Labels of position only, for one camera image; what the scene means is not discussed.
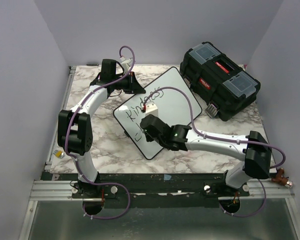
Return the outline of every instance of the blue sticker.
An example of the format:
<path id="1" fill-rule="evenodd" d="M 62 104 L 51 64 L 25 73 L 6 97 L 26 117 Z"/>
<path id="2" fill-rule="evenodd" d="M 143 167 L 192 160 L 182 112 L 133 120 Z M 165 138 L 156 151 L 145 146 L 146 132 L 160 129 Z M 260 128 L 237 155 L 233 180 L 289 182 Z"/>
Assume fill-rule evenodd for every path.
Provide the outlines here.
<path id="1" fill-rule="evenodd" d="M 171 179 L 171 177 L 172 177 L 171 175 L 165 174 L 165 175 L 163 175 L 163 180 L 169 181 Z"/>

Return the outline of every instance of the rounded rectangular board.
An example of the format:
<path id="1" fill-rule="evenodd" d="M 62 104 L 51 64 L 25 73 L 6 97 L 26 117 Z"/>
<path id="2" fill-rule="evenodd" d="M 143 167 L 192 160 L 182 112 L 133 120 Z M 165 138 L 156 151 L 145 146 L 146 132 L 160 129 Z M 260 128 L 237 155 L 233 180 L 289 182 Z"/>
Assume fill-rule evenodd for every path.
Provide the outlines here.
<path id="1" fill-rule="evenodd" d="M 140 128 L 140 122 L 145 117 L 145 113 L 142 113 L 141 110 L 144 100 L 150 93 L 159 88 L 169 86 L 180 89 L 187 95 L 192 105 L 194 118 L 201 114 L 201 106 L 175 67 L 171 67 L 149 83 L 144 88 L 146 90 L 145 94 L 133 95 L 113 111 L 114 118 L 148 160 L 153 159 L 163 147 L 155 141 L 146 141 L 146 136 Z M 169 126 L 190 124 L 191 118 L 188 102 L 178 91 L 172 89 L 160 90 L 153 94 L 149 101 L 156 104 L 158 117 Z"/>

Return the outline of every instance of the gray wall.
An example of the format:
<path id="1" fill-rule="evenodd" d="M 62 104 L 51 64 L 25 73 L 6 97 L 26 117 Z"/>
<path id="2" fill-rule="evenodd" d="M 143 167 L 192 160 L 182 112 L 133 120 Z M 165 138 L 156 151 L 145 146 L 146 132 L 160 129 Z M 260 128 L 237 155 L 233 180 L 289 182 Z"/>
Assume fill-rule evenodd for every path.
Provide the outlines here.
<path id="1" fill-rule="evenodd" d="M 32 0 L 0 0 L 0 240 L 18 239 L 69 69 Z"/>
<path id="2" fill-rule="evenodd" d="M 266 133 L 285 150 L 300 211 L 300 0 L 283 2 L 247 70 L 261 81 L 257 102 Z"/>
<path id="3" fill-rule="evenodd" d="M 137 64 L 179 64 L 210 41 L 247 63 L 282 0 L 34 0 L 69 65 L 118 58 L 131 46 Z"/>

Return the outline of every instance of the gray floor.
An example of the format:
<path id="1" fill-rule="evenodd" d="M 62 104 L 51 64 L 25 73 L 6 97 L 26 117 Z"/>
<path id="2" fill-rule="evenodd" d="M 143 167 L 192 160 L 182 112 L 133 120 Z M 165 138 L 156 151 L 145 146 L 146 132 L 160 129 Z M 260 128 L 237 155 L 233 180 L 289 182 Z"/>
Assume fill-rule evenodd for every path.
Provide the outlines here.
<path id="1" fill-rule="evenodd" d="M 240 213 L 261 201 L 245 200 Z M 30 240 L 294 240 L 297 239 L 284 199 L 268 199 L 266 208 L 249 218 L 230 217 L 218 208 L 133 208 L 115 220 L 83 217 L 81 202 L 40 202 Z M 121 209 L 104 209 L 104 216 Z"/>

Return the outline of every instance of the brown object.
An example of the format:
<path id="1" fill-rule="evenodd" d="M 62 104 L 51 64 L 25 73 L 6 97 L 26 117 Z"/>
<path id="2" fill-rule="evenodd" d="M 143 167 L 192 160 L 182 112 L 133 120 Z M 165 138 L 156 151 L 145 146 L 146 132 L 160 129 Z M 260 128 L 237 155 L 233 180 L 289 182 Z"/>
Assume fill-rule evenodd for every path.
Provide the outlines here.
<path id="1" fill-rule="evenodd" d="M 292 182 L 289 181 L 288 178 L 284 177 L 285 170 L 283 168 L 280 168 L 275 175 L 275 177 L 271 178 L 271 181 L 277 184 L 280 184 L 282 186 L 286 186 L 287 188 L 292 187 Z"/>

